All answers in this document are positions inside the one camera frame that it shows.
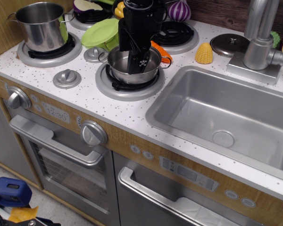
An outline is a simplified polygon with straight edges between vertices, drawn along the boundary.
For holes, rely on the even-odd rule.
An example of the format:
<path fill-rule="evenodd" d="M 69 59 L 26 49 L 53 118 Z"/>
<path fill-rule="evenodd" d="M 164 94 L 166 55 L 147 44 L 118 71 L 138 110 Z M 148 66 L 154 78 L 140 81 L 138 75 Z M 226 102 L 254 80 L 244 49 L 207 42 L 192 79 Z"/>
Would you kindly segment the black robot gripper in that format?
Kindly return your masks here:
<path fill-rule="evenodd" d="M 163 0 L 125 0 L 119 20 L 119 50 L 129 51 L 127 72 L 144 73 L 149 62 L 151 38 L 165 20 Z"/>

